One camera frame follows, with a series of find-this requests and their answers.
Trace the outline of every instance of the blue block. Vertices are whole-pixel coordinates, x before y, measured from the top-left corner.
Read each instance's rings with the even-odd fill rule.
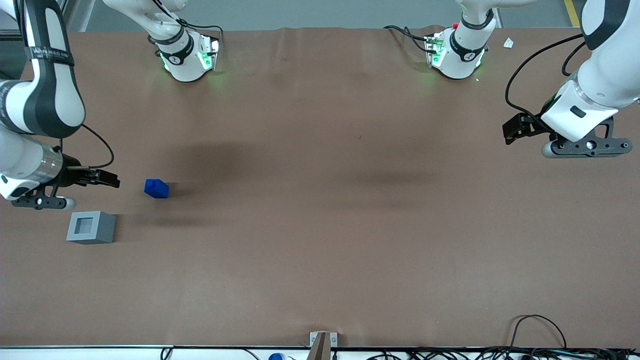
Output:
[[[169,197],[169,185],[160,179],[147,179],[145,193],[156,199],[166,199]]]

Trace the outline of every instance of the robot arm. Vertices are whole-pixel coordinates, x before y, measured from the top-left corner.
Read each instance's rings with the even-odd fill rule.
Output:
[[[117,176],[82,167],[58,147],[29,135],[66,138],[84,122],[73,56],[55,0],[0,0],[0,9],[17,19],[33,66],[32,81],[0,80],[0,194],[15,206],[70,209],[72,199],[56,197],[59,187],[107,184]],[[51,196],[44,194],[53,186]]]
[[[464,79],[480,66],[486,41],[493,33],[496,19],[493,8],[524,6],[535,0],[456,0],[462,7],[462,19],[457,28],[447,28],[434,35],[428,44],[430,66],[452,79]]]
[[[15,132],[66,138],[84,122],[84,104],[76,86],[74,59],[55,0],[25,1],[17,18],[33,66],[32,81],[0,82],[0,122]]]
[[[549,132],[551,141],[543,147],[548,158],[630,152],[630,140],[612,137],[612,117],[640,98],[639,17],[640,0],[588,0],[581,24],[591,57],[549,99],[538,119],[521,113],[503,125],[507,144]],[[604,138],[595,134],[598,125],[606,129]]]
[[[214,70],[219,43],[196,31],[185,29],[174,12],[187,0],[103,0],[137,22],[160,50],[164,68],[178,81],[195,81]]]

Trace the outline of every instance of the black cable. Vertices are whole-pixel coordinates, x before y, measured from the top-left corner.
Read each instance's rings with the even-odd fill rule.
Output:
[[[514,71],[513,75],[511,75],[511,79],[509,79],[509,82],[507,82],[507,87],[504,89],[504,100],[507,102],[507,105],[509,105],[510,107],[512,107],[512,108],[514,108],[514,109],[516,109],[518,111],[521,111],[521,112],[527,114],[527,116],[529,116],[533,120],[537,121],[538,124],[540,126],[542,126],[545,130],[549,131],[549,128],[547,127],[547,125],[545,125],[542,121],[539,121],[538,118],[531,113],[531,111],[529,111],[529,110],[527,110],[527,109],[525,109],[525,108],[523,108],[521,106],[518,106],[518,105],[512,103],[509,100],[509,91],[511,90],[511,84],[513,83],[513,80],[516,78],[516,76],[520,73],[522,68],[524,68],[524,66],[527,65],[527,63],[529,61],[531,61],[533,58],[535,58],[536,56],[540,55],[541,53],[544,53],[545,51],[547,51],[547,50],[549,50],[551,48],[554,48],[556,46],[562,45],[564,43],[567,43],[569,41],[572,41],[572,40],[575,40],[575,39],[578,39],[578,38],[581,38],[581,37],[582,37],[582,34],[578,34],[578,35],[574,35],[572,37],[568,37],[568,38],[562,39],[560,41],[554,42],[553,44],[547,45],[547,46],[543,47],[542,49],[536,51],[535,53],[533,53],[533,55],[531,55],[525,61],[523,61],[520,64],[520,66],[518,66],[518,68]]]
[[[173,348],[163,348],[162,351],[160,351],[160,360],[168,360],[172,352]]]
[[[111,146],[109,146],[109,143],[107,143],[107,141],[105,139],[102,138],[102,136],[100,136],[100,134],[96,133],[92,128],[88,127],[85,124],[82,124],[82,127],[89,130],[89,132],[91,134],[94,134],[95,137],[97,137],[100,141],[102,141],[102,143],[107,147],[107,150],[109,150],[109,154],[111,155],[111,159],[109,160],[108,163],[106,164],[102,164],[102,165],[97,165],[97,166],[92,166],[89,168],[103,168],[103,167],[108,167],[109,165],[113,164],[113,160],[115,160],[115,155],[113,154],[113,149],[111,149]]]
[[[580,49],[582,49],[582,47],[584,47],[586,44],[587,43],[583,41],[582,44],[578,45],[571,52],[571,54],[569,54],[569,56],[567,56],[566,59],[564,59],[564,63],[562,64],[562,75],[564,75],[564,76],[570,76],[571,75],[566,71],[566,66],[569,65],[569,61],[571,61],[571,58],[573,58],[573,55],[575,55],[578,51],[580,51]]]
[[[391,358],[393,360],[402,360],[399,357],[395,356],[394,354],[388,354],[387,351],[384,351],[381,355],[372,356],[367,360],[376,360],[377,358],[383,357],[383,356],[385,357],[385,359]]]
[[[176,17],[176,16],[172,16],[164,7],[164,5],[162,5],[162,3],[159,0],[153,0],[154,4],[156,4],[156,6],[167,16],[169,16],[170,18],[172,18],[173,20],[175,20],[178,24],[180,24],[181,26],[184,26],[185,28],[190,28],[190,29],[218,29],[220,31],[220,37],[222,37],[222,34],[225,32],[221,27],[219,27],[218,25],[195,25],[195,24],[191,24],[190,22],[188,22],[187,20],[181,19],[180,17]]]
[[[63,147],[63,142],[62,139],[58,139],[58,153],[60,153],[60,155],[62,155],[62,147]],[[53,186],[53,189],[51,190],[51,196],[55,197],[56,194],[58,193],[58,189],[60,188],[60,181],[61,181],[62,177],[58,178],[58,181],[56,181],[56,184]]]
[[[402,33],[402,35],[404,35],[406,37],[413,37],[416,40],[424,40],[424,38],[418,37],[417,35],[413,35],[413,34],[407,33],[403,29],[401,29],[401,28],[399,28],[399,27],[397,27],[395,25],[387,25],[383,29],[396,30],[396,31]]]
[[[194,24],[192,24],[190,22],[187,22],[186,20],[181,19],[181,18],[179,18],[178,23],[180,25],[186,26],[186,27],[191,28],[193,30],[195,30],[195,29],[218,29],[218,31],[220,31],[220,35],[222,35],[222,33],[225,32],[218,25],[206,25],[206,26],[205,25],[194,25]]]
[[[251,356],[253,356],[253,358],[254,358],[255,360],[260,360],[260,358],[258,357],[258,355],[254,354],[251,350],[249,350],[249,349],[247,349],[247,348],[244,348],[243,350],[244,350],[244,351],[246,351],[246,352],[248,352],[249,354],[251,354]]]
[[[424,51],[425,53],[429,53],[429,54],[435,54],[436,53],[434,50],[426,49],[425,47],[422,47],[422,46],[420,46],[420,44],[418,44],[418,40],[424,41],[424,37],[433,36],[433,34],[427,34],[427,35],[424,35],[424,37],[419,37],[417,35],[412,34],[411,30],[409,30],[409,27],[407,27],[407,26],[405,26],[404,29],[400,29],[395,25],[388,25],[388,26],[385,26],[383,29],[397,30],[402,35],[410,38],[411,41],[413,41],[413,43],[415,44],[415,46],[418,47],[418,49]]]
[[[516,336],[518,334],[518,327],[520,326],[520,323],[522,323],[524,320],[526,320],[528,318],[541,318],[541,319],[546,320],[551,325],[553,325],[556,328],[556,330],[558,330],[558,333],[562,337],[563,348],[566,349],[566,338],[564,337],[564,334],[563,334],[562,330],[560,330],[560,328],[558,327],[558,325],[556,325],[556,323],[554,323],[551,319],[549,319],[549,318],[547,318],[545,316],[542,316],[542,315],[536,315],[536,314],[526,315],[526,316],[523,316],[521,319],[518,320],[518,322],[516,323],[516,327],[513,329],[513,335],[511,337],[511,344],[509,344],[509,348],[506,351],[506,356],[505,356],[506,360],[510,359],[509,355],[510,355],[511,351],[513,350],[513,344],[516,342]]]
[[[424,51],[425,53],[429,53],[429,54],[435,54],[436,51],[435,50],[429,50],[426,47],[422,47],[420,46],[420,44],[418,44],[418,41],[415,39],[415,35],[413,35],[411,33],[411,31],[409,30],[409,28],[407,28],[406,26],[404,27],[404,30],[406,31],[407,34],[409,34],[409,38],[411,39],[411,41],[413,41],[413,43],[418,47],[418,49]]]

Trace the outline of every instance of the gray floor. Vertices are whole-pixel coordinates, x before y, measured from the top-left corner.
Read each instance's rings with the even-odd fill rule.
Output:
[[[70,31],[142,31],[131,19],[107,7],[101,0],[78,1]],[[423,28],[449,26],[460,20],[453,0],[191,0],[178,14],[193,24],[219,25],[225,30],[339,27],[382,28],[386,25]],[[505,28],[554,28],[571,26],[563,0],[538,0],[521,8],[500,9]],[[15,27],[0,16],[0,28]],[[19,42],[0,41],[0,71],[16,78],[25,64]]]

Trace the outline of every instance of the gray box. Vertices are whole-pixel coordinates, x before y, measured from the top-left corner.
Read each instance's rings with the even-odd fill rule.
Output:
[[[102,211],[82,211],[71,214],[67,241],[78,244],[113,243],[116,217]]]

